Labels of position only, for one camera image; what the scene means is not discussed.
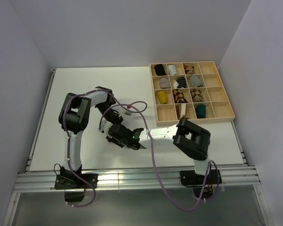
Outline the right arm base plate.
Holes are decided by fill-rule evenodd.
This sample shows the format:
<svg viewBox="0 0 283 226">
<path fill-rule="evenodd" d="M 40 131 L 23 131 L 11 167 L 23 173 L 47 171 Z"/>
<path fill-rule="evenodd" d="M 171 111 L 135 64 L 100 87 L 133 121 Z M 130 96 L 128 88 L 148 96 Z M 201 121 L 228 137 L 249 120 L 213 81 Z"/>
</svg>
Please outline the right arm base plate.
<svg viewBox="0 0 283 226">
<path fill-rule="evenodd" d="M 202 186 L 203 175 L 198 175 L 195 173 L 195 170 L 182 170 L 180 171 L 180 181 L 183 186 Z M 220 176 L 220 171 L 216 169 L 212 169 L 207 175 L 205 185 L 217 185 L 222 183 L 222 179 Z"/>
</svg>

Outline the brown striped sock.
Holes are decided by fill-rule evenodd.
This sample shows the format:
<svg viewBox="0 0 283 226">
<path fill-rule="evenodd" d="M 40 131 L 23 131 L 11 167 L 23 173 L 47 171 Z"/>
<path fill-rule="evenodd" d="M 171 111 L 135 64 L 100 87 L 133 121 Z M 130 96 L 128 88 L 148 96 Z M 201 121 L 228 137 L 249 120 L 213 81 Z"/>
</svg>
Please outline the brown striped sock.
<svg viewBox="0 0 283 226">
<path fill-rule="evenodd" d="M 181 119 L 189 119 L 189 114 L 186 108 L 186 103 L 182 103 L 180 105 L 177 106 L 176 108 L 176 112 L 177 112 L 177 118 L 178 120 Z"/>
</svg>

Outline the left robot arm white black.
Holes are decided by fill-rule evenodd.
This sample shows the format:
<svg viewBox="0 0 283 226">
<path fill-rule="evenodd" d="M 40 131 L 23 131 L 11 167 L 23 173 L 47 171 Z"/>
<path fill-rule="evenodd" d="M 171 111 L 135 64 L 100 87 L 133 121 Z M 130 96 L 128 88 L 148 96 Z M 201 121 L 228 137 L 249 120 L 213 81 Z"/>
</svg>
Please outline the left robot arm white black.
<svg viewBox="0 0 283 226">
<path fill-rule="evenodd" d="M 81 140 L 89 122 L 90 109 L 97 108 L 105 120 L 113 124 L 122 121 L 118 114 L 109 109 L 114 104 L 116 101 L 113 91 L 100 86 L 87 94 L 68 93 L 66 95 L 58 121 L 66 133 L 67 142 L 62 164 L 64 170 L 61 171 L 61 175 L 66 178 L 65 182 L 71 188 L 79 187 L 83 181 Z"/>
</svg>

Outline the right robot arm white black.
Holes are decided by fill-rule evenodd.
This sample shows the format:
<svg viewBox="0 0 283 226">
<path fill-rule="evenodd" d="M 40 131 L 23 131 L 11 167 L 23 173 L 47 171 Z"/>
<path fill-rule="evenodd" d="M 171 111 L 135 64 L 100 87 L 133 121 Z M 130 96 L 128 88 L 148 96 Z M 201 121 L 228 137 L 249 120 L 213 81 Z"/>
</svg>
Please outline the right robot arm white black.
<svg viewBox="0 0 283 226">
<path fill-rule="evenodd" d="M 121 123 L 113 124 L 105 120 L 101 123 L 100 131 L 106 134 L 109 142 L 132 150 L 174 145 L 194 160 L 197 182 L 204 184 L 211 178 L 211 172 L 207 169 L 211 134 L 189 120 L 181 119 L 178 124 L 164 128 L 134 130 L 128 129 Z"/>
</svg>

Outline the dark green reindeer sock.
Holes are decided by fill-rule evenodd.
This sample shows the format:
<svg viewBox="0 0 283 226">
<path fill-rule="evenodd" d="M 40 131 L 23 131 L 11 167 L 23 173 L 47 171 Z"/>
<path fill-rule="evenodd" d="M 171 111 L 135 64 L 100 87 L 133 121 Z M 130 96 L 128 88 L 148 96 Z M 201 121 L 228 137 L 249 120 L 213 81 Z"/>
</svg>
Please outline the dark green reindeer sock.
<svg viewBox="0 0 283 226">
<path fill-rule="evenodd" d="M 206 106 L 204 104 L 197 105 L 195 113 L 198 119 L 206 118 Z"/>
</svg>

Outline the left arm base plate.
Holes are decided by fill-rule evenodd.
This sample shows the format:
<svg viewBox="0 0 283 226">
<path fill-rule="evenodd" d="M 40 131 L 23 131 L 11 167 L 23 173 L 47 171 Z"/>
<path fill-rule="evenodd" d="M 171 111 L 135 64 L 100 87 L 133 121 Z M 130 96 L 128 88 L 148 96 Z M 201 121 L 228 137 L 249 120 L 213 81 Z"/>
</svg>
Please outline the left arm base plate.
<svg viewBox="0 0 283 226">
<path fill-rule="evenodd" d="M 95 173 L 87 173 L 82 174 L 81 172 L 78 174 L 81 178 L 76 177 L 71 171 L 66 170 L 61 174 L 56 176 L 56 182 L 54 185 L 54 189 L 62 190 L 62 189 L 83 189 L 83 188 L 96 188 L 98 182 L 98 174 Z"/>
</svg>

